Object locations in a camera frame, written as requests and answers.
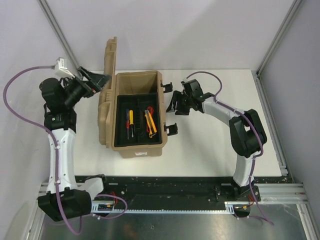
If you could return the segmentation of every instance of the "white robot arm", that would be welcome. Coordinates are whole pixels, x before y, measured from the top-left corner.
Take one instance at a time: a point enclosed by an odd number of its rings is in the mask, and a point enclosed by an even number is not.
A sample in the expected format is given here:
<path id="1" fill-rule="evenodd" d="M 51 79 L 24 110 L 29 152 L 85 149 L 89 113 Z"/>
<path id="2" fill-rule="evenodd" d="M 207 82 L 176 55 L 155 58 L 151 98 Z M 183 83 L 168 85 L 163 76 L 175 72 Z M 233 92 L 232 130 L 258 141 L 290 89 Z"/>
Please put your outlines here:
<path id="1" fill-rule="evenodd" d="M 63 219 L 57 202 L 59 196 L 63 212 L 69 219 L 89 214 L 92 200 L 104 189 L 102 176 L 93 176 L 81 187 L 77 186 L 73 159 L 77 123 L 74 106 L 81 98 L 90 98 L 100 92 L 111 79 L 110 75 L 96 74 L 79 67 L 78 72 L 86 78 L 82 80 L 71 74 L 62 60 L 57 60 L 56 74 L 63 78 L 60 81 L 47 78 L 39 86 L 45 100 L 44 126 L 52 135 L 48 135 L 50 176 L 46 195 L 38 198 L 38 206 L 54 221 Z"/>
<path id="2" fill-rule="evenodd" d="M 254 135 L 248 123 L 240 114 L 245 115 L 258 133 L 263 144 L 267 142 L 267 136 L 261 124 L 258 113 L 250 109 L 243 111 L 236 109 L 222 101 L 214 100 L 212 93 L 203 93 L 196 79 L 181 82 L 183 91 L 174 91 L 172 100 L 166 112 L 175 112 L 176 115 L 189 115 L 190 109 L 211 115 L 230 128 L 231 144 L 236 157 L 236 169 L 233 181 L 236 188 L 249 189 L 249 176 L 251 174 L 254 155 L 260 152 L 258 139 Z"/>

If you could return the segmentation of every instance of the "cable connector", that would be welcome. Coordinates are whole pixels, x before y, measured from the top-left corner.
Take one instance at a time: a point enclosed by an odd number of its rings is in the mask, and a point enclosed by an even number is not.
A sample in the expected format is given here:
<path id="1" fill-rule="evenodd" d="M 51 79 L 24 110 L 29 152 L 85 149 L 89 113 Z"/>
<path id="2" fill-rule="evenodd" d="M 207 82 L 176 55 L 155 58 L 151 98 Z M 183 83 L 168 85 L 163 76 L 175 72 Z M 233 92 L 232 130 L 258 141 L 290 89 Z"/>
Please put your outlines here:
<path id="1" fill-rule="evenodd" d="M 67 68 L 67 60 L 63 57 L 59 57 L 55 61 L 54 66 L 54 74 L 57 75 L 60 78 L 74 78 L 75 75 L 73 75 Z"/>

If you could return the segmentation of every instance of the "screwdriver handle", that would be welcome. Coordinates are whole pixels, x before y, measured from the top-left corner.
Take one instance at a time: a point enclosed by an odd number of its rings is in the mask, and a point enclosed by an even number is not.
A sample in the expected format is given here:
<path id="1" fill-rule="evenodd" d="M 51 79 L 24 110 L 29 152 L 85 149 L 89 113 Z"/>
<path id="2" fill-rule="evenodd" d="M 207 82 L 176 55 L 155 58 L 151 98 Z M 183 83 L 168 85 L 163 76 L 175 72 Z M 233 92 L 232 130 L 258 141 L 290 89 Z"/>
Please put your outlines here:
<path id="1" fill-rule="evenodd" d="M 125 110 L 125 119 L 126 119 L 126 122 L 129 123 L 129 109 Z"/>
<path id="2" fill-rule="evenodd" d="M 134 111 L 133 110 L 129 111 L 129 121 L 130 121 L 130 125 L 134 124 Z"/>

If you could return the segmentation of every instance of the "screwdriver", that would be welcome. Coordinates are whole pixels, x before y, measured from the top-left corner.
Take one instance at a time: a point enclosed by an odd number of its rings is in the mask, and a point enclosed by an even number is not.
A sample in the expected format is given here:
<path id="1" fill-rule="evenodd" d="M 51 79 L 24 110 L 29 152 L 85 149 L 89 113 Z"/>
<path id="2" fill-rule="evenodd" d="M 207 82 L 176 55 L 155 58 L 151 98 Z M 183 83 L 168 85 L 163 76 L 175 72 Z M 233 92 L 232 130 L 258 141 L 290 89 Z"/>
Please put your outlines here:
<path id="1" fill-rule="evenodd" d="M 128 140 L 129 140 L 129 109 L 125 111 L 125 116 L 126 116 L 126 131 L 127 131 Z"/>
<path id="2" fill-rule="evenodd" d="M 134 137 L 134 111 L 133 110 L 129 111 L 129 119 L 130 119 L 130 128 L 132 132 L 131 137 L 133 138 Z"/>

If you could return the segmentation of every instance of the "red screwdriver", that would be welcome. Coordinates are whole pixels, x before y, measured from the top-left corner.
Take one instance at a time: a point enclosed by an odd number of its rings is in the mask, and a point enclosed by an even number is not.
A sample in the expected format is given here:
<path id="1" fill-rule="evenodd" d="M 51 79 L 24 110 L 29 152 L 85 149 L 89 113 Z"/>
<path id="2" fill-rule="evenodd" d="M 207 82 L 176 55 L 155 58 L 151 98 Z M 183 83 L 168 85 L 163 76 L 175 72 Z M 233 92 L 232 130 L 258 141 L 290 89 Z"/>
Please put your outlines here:
<path id="1" fill-rule="evenodd" d="M 128 140 L 129 140 L 129 109 L 127 109 L 126 111 L 126 130 L 127 130 L 127 136 L 128 136 Z"/>

